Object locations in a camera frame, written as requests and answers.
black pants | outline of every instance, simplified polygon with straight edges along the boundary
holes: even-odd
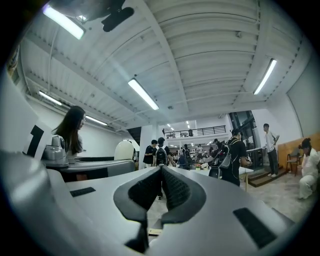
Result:
[[[226,182],[231,182],[233,184],[235,184],[236,186],[240,187],[240,180],[239,180],[239,170],[238,170],[238,174],[236,173],[235,170],[234,174],[232,173],[231,170],[224,170],[222,172],[222,180],[226,181]]]
[[[277,151],[274,148],[271,152],[268,152],[269,157],[269,163],[270,163],[270,169],[271,174],[278,175],[278,157],[277,157]]]

floor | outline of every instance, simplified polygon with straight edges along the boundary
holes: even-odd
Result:
[[[298,199],[299,180],[301,176],[287,173],[278,179],[262,185],[260,187],[248,186],[247,192],[258,200],[262,200],[269,207],[275,208],[294,222],[300,221],[312,208],[317,197],[310,196],[306,200]],[[241,181],[240,187],[244,190],[245,183]],[[166,206],[166,196],[163,194],[162,200],[156,199],[147,212],[148,227],[152,228],[162,214],[168,211]]]

woman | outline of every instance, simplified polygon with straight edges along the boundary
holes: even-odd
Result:
[[[56,135],[63,137],[65,152],[68,159],[74,159],[83,151],[82,138],[78,131],[84,125],[86,112],[79,106],[72,106],[62,122],[54,129]]]
[[[316,190],[318,178],[317,165],[320,161],[320,155],[312,148],[310,138],[305,138],[299,148],[303,149],[304,153],[302,165],[299,166],[302,168],[302,179],[299,181],[299,199],[306,199]]]

long dark hair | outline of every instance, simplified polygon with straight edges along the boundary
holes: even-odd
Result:
[[[72,106],[65,114],[59,126],[54,129],[56,130],[56,135],[63,137],[65,141],[65,151],[68,152],[71,150],[73,155],[82,152],[82,144],[79,141],[78,130],[85,113],[81,107]]]

ceiling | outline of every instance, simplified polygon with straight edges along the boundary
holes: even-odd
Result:
[[[132,17],[111,32],[102,30],[104,18],[86,22],[80,40],[40,13],[20,50],[31,96],[50,90],[114,130],[165,125],[265,108],[291,88],[310,57],[306,37],[273,2],[127,0],[124,6],[134,8]],[[271,58],[276,67],[253,95]],[[159,110],[128,85],[135,75]]]

